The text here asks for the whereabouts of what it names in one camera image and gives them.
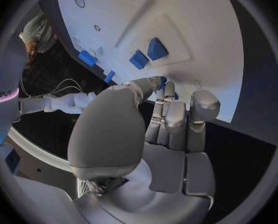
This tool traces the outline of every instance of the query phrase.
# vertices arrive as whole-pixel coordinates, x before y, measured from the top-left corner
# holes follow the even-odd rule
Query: white panel
[[[243,44],[229,0],[85,0],[84,8],[75,0],[58,1],[75,48],[98,53],[98,65],[106,73],[113,70],[115,82],[164,75],[187,104],[196,89],[207,89],[221,101],[218,119],[231,121],[242,83]],[[169,55],[138,70],[129,59],[137,49],[147,55],[154,37]]]

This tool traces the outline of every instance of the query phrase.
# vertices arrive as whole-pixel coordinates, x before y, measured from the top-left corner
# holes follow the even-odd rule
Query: circular hole
[[[84,0],[75,0],[76,4],[78,5],[78,7],[85,7],[85,1]]]
[[[97,26],[97,25],[94,25],[94,29],[95,29],[96,31],[100,31],[100,27]]]

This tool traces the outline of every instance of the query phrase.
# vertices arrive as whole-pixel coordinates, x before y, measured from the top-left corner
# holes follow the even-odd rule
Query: pink light strip
[[[15,92],[13,92],[13,94],[11,94],[11,95],[9,95],[7,97],[1,97],[0,98],[0,103],[13,99],[14,97],[16,97],[18,95],[18,91],[19,91],[19,89],[17,88],[17,90]]]

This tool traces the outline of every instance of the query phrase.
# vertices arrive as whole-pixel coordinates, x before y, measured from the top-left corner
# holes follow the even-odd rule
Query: black floor
[[[24,73],[24,86],[29,94],[39,95],[53,90],[63,79],[73,78],[85,92],[97,94],[107,84],[92,75],[69,57],[60,43],[41,54],[33,67]],[[64,95],[75,90],[67,89]],[[139,107],[148,124],[153,105]],[[60,157],[67,158],[67,146],[78,115],[61,111],[38,112],[23,115],[14,124],[28,139]],[[215,223],[234,210],[252,191],[262,177],[275,147],[250,136],[208,123],[206,127],[206,152],[216,176],[215,203],[205,224]]]

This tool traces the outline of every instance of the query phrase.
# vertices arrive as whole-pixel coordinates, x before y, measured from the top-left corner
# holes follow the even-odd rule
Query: white platform
[[[196,89],[207,89],[221,101],[218,119],[231,121],[241,89],[244,55],[229,0],[84,1],[85,7],[80,8],[75,0],[58,0],[74,47],[95,55],[105,74],[113,70],[118,84],[166,76],[175,82],[187,108]],[[169,55],[138,70],[129,59],[136,50],[147,56],[148,44],[155,37]]]

